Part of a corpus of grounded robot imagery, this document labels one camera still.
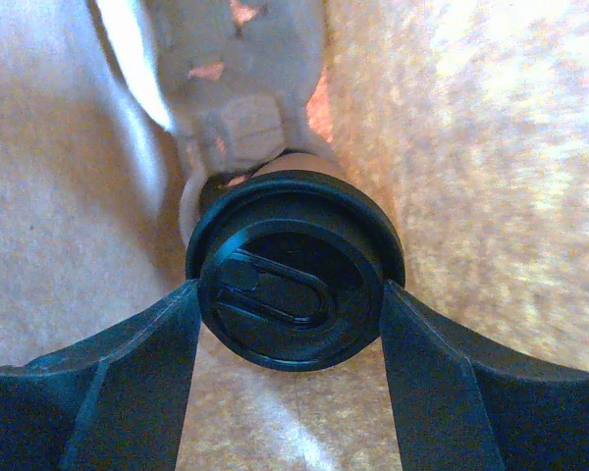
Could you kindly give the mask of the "single cardboard cup carrier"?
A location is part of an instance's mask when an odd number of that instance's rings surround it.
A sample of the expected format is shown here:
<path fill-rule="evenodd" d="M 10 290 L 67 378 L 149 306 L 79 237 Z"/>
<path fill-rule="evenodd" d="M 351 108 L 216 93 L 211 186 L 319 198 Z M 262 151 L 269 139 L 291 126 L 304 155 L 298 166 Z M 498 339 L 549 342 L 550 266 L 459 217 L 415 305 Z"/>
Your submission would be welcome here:
<path fill-rule="evenodd" d="M 307 113 L 324 69 L 322 2 L 96 1 L 93 13 L 130 93 L 176 141 L 183 240 L 214 177 L 295 152 L 338 164 Z"/>

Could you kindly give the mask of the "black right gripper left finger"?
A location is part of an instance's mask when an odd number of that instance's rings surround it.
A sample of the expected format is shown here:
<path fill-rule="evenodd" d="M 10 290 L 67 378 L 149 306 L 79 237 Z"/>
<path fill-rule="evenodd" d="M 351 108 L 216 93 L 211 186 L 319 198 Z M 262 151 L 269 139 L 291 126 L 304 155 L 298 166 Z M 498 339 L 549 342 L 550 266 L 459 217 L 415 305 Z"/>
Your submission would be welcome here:
<path fill-rule="evenodd" d="M 0 470 L 172 470 L 200 312 L 187 281 L 146 310 L 0 367 Z"/>

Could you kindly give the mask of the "single brown paper cup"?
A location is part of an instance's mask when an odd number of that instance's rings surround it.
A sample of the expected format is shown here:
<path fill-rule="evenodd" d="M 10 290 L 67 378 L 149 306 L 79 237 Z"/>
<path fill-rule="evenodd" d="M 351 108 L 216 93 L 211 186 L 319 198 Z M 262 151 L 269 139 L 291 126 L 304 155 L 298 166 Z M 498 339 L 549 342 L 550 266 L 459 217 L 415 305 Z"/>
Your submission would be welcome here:
<path fill-rule="evenodd" d="M 347 174 L 334 161 L 308 153 L 287 153 L 263 165 L 252 176 L 254 178 L 282 171 L 307 171 L 321 173 L 347 181 Z"/>

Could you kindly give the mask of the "green brown paper bag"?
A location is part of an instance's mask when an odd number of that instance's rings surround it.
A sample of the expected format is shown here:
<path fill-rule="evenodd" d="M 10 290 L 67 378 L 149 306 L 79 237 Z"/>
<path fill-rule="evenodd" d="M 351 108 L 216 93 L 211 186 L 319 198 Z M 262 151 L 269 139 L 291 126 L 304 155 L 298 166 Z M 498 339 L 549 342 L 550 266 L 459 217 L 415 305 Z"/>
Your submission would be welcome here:
<path fill-rule="evenodd" d="M 183 280 L 185 183 L 106 41 L 120 1 L 0 1 L 0 366 Z M 407 286 L 462 325 L 589 370 L 589 1 L 330 1 L 306 108 L 398 228 Z M 181 470 L 398 470 L 382 350 L 267 370 L 209 332 Z"/>

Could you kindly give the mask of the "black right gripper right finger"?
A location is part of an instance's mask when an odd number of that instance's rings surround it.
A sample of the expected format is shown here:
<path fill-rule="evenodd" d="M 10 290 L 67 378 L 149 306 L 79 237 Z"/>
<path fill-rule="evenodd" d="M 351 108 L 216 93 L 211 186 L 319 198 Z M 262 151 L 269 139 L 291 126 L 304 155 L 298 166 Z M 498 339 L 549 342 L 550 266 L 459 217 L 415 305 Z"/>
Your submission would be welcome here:
<path fill-rule="evenodd" d="M 405 470 L 589 470 L 589 372 L 523 354 L 393 282 L 380 334 Z"/>

